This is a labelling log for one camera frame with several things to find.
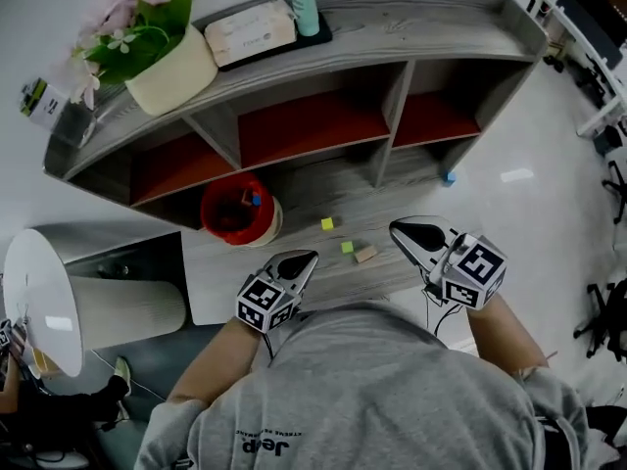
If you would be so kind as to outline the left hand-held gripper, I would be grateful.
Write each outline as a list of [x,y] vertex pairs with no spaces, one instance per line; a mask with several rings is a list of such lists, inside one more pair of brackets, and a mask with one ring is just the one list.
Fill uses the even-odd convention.
[[318,263],[318,252],[295,250],[273,256],[250,275],[236,297],[236,317],[257,331],[290,320]]

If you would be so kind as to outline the black tray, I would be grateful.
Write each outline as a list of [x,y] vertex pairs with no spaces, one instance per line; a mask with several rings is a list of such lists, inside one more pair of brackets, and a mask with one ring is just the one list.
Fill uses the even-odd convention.
[[263,51],[259,54],[250,56],[248,58],[235,61],[229,65],[219,67],[219,71],[232,71],[237,68],[252,64],[254,62],[270,58],[273,56],[281,55],[287,52],[313,47],[315,45],[328,43],[333,39],[333,34],[327,20],[322,12],[318,13],[319,32],[316,35],[304,36],[299,31],[296,32],[296,41],[281,45],[279,47]]

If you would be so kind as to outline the clear water bottle green band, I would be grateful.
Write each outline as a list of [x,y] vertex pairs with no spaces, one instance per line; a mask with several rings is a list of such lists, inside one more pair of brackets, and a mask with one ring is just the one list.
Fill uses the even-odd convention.
[[92,111],[82,103],[72,103],[65,94],[41,77],[23,85],[20,112],[74,148],[82,148],[96,126],[96,117]]

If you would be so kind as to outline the cream tissue pack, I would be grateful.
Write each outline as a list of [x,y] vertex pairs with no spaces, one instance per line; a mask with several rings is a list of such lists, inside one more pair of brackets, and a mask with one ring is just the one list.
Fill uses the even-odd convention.
[[206,26],[205,39],[220,69],[297,40],[295,16],[284,0],[271,0]]

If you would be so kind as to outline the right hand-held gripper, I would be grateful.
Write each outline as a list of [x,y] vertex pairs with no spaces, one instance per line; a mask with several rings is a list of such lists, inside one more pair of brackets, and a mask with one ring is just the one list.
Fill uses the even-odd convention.
[[426,289],[443,304],[482,309],[504,282],[506,255],[485,236],[462,234],[442,216],[399,218],[389,232],[412,264],[433,269]]

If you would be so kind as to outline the grey wooden shelf unit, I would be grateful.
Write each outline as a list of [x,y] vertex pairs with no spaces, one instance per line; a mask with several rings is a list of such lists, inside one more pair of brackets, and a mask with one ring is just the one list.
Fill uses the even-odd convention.
[[111,89],[94,133],[49,139],[44,172],[199,230],[211,182],[336,165],[373,186],[454,170],[547,48],[515,0],[317,0],[323,44],[222,72],[173,111]]

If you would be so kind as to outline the black office chair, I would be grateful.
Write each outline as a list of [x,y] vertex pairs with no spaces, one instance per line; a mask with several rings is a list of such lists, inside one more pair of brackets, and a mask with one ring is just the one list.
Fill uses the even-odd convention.
[[627,182],[623,178],[620,168],[615,160],[608,161],[607,166],[609,171],[614,171],[616,181],[604,179],[602,181],[602,187],[615,192],[619,198],[618,213],[613,219],[613,223],[617,225],[622,221],[625,209],[627,208]]
[[608,340],[607,349],[615,359],[618,362],[627,361],[627,278],[618,283],[608,283],[606,289],[608,293],[604,297],[598,284],[587,286],[587,294],[596,298],[599,312],[584,327],[576,328],[573,338],[592,333],[587,358],[592,358]]

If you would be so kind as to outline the person's left forearm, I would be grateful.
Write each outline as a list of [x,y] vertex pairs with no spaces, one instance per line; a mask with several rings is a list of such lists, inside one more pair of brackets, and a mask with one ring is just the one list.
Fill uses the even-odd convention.
[[199,400],[210,406],[250,372],[261,336],[238,318],[231,318],[185,369],[167,401]]

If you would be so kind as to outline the small wooden drawer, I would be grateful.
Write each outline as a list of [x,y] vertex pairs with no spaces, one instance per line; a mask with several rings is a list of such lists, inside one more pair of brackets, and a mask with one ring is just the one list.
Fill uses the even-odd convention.
[[58,365],[44,352],[39,349],[32,350],[34,367],[41,375],[55,375],[60,372]]

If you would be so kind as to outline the teal tube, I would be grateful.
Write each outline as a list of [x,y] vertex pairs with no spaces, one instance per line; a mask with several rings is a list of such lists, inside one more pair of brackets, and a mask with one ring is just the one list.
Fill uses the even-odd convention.
[[296,26],[302,36],[319,33],[318,9],[315,0],[291,0]]

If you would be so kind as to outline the person's right forearm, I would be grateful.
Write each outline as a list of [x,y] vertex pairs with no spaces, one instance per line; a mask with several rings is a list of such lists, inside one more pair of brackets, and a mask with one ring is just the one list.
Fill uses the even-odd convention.
[[468,309],[466,316],[479,356],[505,373],[549,366],[541,348],[498,293],[481,309]]

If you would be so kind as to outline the white office desk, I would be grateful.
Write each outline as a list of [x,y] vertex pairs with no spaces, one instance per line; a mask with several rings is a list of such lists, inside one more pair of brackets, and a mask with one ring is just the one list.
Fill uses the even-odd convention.
[[616,122],[627,132],[627,11],[612,0],[530,0],[527,13],[548,36],[545,63],[570,70],[596,107],[577,135]]

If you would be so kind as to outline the person's grey t-shirt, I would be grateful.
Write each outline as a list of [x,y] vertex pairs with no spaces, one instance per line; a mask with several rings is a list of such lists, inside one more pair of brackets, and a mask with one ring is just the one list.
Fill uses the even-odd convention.
[[210,406],[152,412],[134,470],[589,470],[586,409],[369,303],[297,321]]

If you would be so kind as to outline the flowering plant in cream pot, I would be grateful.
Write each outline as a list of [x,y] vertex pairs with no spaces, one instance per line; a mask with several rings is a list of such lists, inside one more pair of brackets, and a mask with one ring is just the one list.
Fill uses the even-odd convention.
[[149,116],[170,112],[215,80],[218,66],[191,22],[193,0],[101,0],[68,58],[72,100],[123,84]]

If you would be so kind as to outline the red and cream bucket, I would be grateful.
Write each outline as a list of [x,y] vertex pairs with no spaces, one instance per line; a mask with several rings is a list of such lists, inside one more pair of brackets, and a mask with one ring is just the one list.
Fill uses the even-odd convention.
[[[261,197],[259,207],[241,204],[245,189]],[[202,196],[200,217],[205,229],[226,244],[262,247],[278,235],[283,210],[260,179],[246,171],[210,182]]]

